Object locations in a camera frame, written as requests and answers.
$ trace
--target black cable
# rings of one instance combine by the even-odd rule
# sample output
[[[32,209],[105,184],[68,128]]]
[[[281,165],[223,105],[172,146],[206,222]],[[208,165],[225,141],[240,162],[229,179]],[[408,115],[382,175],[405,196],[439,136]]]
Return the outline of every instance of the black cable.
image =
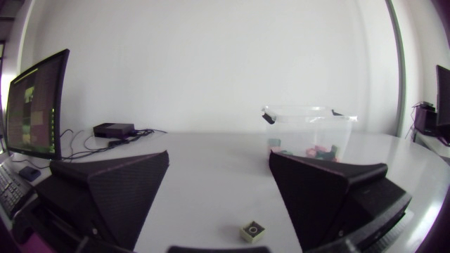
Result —
[[[63,137],[63,135],[64,135],[65,133],[69,132],[69,131],[71,131],[72,134],[73,134],[73,131],[72,131],[71,129],[67,129],[67,130],[65,130],[65,131],[60,135],[60,137]]]
[[[413,124],[411,124],[411,126],[409,127],[409,130],[408,130],[408,132],[407,132],[406,135],[405,135],[405,140],[406,140],[406,137],[408,137],[408,134],[409,134],[409,132],[411,131],[411,128],[413,128],[414,123],[416,123],[416,119],[413,118],[413,113],[414,113],[414,111],[416,110],[416,108],[420,106],[420,103],[422,103],[422,102],[418,102],[418,103],[416,103],[415,105],[412,106],[413,111],[411,112],[411,114],[409,115],[409,117],[411,117],[411,119],[413,120]]]
[[[108,151],[108,150],[112,150],[113,148],[116,148],[116,147],[121,146],[121,145],[128,144],[128,143],[130,143],[130,142],[132,142],[132,141],[137,141],[137,140],[140,139],[140,137],[148,136],[149,134],[155,133],[155,131],[160,131],[160,132],[165,133],[165,134],[167,133],[166,131],[157,130],[157,129],[142,129],[142,130],[136,130],[136,131],[135,131],[135,134],[136,134],[136,135],[135,135],[133,138],[131,138],[131,139],[125,139],[125,140],[122,140],[122,141],[118,141],[117,144],[114,144],[114,145],[109,146],[109,147],[106,147],[106,148],[98,148],[98,149],[91,149],[91,148],[88,148],[88,147],[86,146],[86,142],[92,137],[92,136],[90,136],[90,137],[88,137],[86,140],[84,140],[84,142],[83,142],[84,147],[85,147],[88,151],[81,151],[81,152],[77,152],[77,153],[75,153],[75,154],[72,153],[69,157],[62,157],[62,158],[63,158],[63,160],[70,160],[70,161],[72,161],[72,160],[75,160],[75,159],[80,159],[80,158],[88,157],[88,156],[93,155],[93,154],[96,154],[96,153],[101,153],[101,152],[105,152],[105,151]]]
[[[39,166],[35,165],[34,163],[32,163],[30,160],[27,160],[27,159],[24,159],[24,160],[21,160],[21,161],[15,161],[15,160],[11,160],[11,161],[12,162],[29,162],[31,165],[33,165],[34,167],[36,167],[38,169],[45,169],[45,168],[50,167],[50,165],[47,165],[45,167],[39,167]]]
[[[96,150],[98,150],[98,148],[96,148],[96,149],[88,148],[87,145],[86,145],[87,140],[89,140],[91,137],[92,137],[92,136],[90,136],[90,137],[88,137],[86,140],[84,140],[83,146],[84,146],[84,148],[86,148],[87,150],[90,150],[90,151],[96,151]]]
[[[166,131],[158,130],[158,129],[143,129],[143,130],[136,130],[136,131],[159,131],[159,132],[161,132],[161,133],[167,134]]]

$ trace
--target white wall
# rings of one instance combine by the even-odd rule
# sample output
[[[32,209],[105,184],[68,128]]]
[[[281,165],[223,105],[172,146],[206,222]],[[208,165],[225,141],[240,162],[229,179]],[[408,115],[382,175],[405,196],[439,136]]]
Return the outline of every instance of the white wall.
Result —
[[[395,124],[384,1],[38,1],[22,70],[64,48],[61,129],[263,131],[264,104],[329,105],[360,130]]]
[[[450,68],[444,26],[431,1],[392,0],[405,50],[406,111],[401,135],[413,124],[412,106],[426,100],[436,105],[436,65]]]
[[[13,29],[5,44],[4,61],[1,70],[1,107],[4,109],[8,100],[9,83],[20,73],[22,48],[27,30],[28,20],[34,5],[34,0],[25,0],[18,11]]]
[[[366,130],[395,135],[399,68],[390,14],[384,1],[358,1],[357,4],[361,12],[361,30],[366,38],[368,63],[368,96],[361,96],[366,100]]]
[[[423,100],[436,105],[436,65],[450,69],[450,48],[442,21],[431,1],[409,0],[418,33],[423,69]]]
[[[405,111],[400,136],[404,138],[413,124],[412,106],[423,100],[423,67],[420,45],[409,0],[392,0],[401,32],[406,71]]]

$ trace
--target plastic storage bin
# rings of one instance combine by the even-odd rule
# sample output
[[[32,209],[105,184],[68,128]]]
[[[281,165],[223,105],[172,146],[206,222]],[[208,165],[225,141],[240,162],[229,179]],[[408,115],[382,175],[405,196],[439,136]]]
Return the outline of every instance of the plastic storage bin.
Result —
[[[323,106],[264,106],[268,149],[302,157],[339,161],[356,116]]]

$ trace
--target cable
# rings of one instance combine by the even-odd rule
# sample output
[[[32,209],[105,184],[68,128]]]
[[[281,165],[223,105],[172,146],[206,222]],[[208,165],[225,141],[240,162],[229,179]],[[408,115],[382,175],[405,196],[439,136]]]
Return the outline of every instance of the cable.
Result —
[[[67,133],[68,131],[71,131],[72,134],[73,134],[73,131],[72,131],[71,129],[67,129],[67,130],[65,130],[65,131],[60,135],[60,137],[63,137],[63,135],[64,135],[65,133]]]
[[[76,134],[74,134],[74,136],[72,137],[72,140],[70,140],[70,155],[73,155],[73,147],[72,147],[72,144],[73,144],[73,141],[75,140],[75,137],[77,137],[77,135],[80,134],[80,133],[82,133],[82,132],[84,132],[84,130],[78,131]]]
[[[11,160],[11,161],[12,162],[29,162],[31,165],[33,165],[34,167],[36,167],[38,169],[45,169],[45,168],[50,167],[50,165],[47,165],[45,167],[39,167],[39,166],[35,165],[34,163],[32,163],[30,160],[27,160],[27,159],[24,159],[24,160],[21,160],[21,161],[15,161],[15,160]]]
[[[106,148],[97,148],[97,149],[92,149],[92,148],[88,148],[88,147],[87,147],[86,142],[92,137],[92,136],[90,136],[90,137],[86,138],[86,139],[84,140],[84,142],[83,142],[83,146],[84,146],[88,151],[80,151],[80,152],[77,152],[77,153],[73,153],[72,142],[73,142],[73,139],[75,139],[75,136],[78,135],[78,134],[80,133],[80,131],[79,131],[78,133],[76,133],[76,134],[74,135],[72,141],[70,142],[70,148],[72,149],[71,155],[68,156],[68,157],[62,157],[62,158],[63,158],[63,160],[70,160],[70,161],[72,161],[72,160],[75,160],[75,159],[80,159],[80,158],[88,157],[88,156],[93,155],[93,154],[96,154],[96,153],[101,153],[101,152],[105,152],[105,151],[108,151],[108,150],[112,150],[113,148],[116,148],[116,147],[121,146],[121,145],[128,144],[128,143],[130,143],[130,142],[132,142],[132,141],[137,141],[137,140],[140,139],[140,137],[148,136],[149,134],[155,133],[155,131],[159,131],[159,132],[162,132],[162,133],[164,133],[164,134],[167,133],[166,131],[163,131],[163,130],[157,130],[157,129],[142,129],[142,130],[135,130],[135,132],[134,132],[135,136],[134,136],[133,138],[131,138],[131,139],[124,139],[124,140],[118,140],[118,141],[110,141],[108,147],[106,147]]]
[[[86,148],[87,150],[90,150],[90,151],[98,150],[98,148],[97,148],[97,149],[92,149],[92,148],[88,148],[88,147],[87,147],[86,142],[87,142],[87,140],[89,140],[91,137],[92,137],[92,135],[90,135],[90,137],[88,137],[86,140],[84,140],[84,142],[83,142],[84,148]]]
[[[420,103],[422,103],[422,102],[417,102],[416,104],[414,104],[411,108],[413,108],[413,111],[411,112],[411,114],[409,115],[410,117],[411,117],[411,119],[413,120],[413,124],[411,124],[411,126],[409,127],[409,130],[408,130],[408,132],[406,133],[406,135],[405,135],[405,140],[406,140],[406,137],[408,137],[408,134],[409,134],[409,132],[411,131],[411,129],[414,129],[414,123],[416,123],[416,119],[415,118],[413,118],[413,113],[414,113],[414,111],[416,110],[416,108],[417,107],[419,107],[420,106]]]

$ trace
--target colored blocks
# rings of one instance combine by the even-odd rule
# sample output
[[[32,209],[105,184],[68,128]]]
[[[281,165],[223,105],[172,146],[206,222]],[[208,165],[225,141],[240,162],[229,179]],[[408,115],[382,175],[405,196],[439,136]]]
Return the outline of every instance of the colored blocks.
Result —
[[[239,229],[240,236],[250,243],[255,243],[261,240],[262,236],[266,232],[266,229],[255,221],[243,226]]]

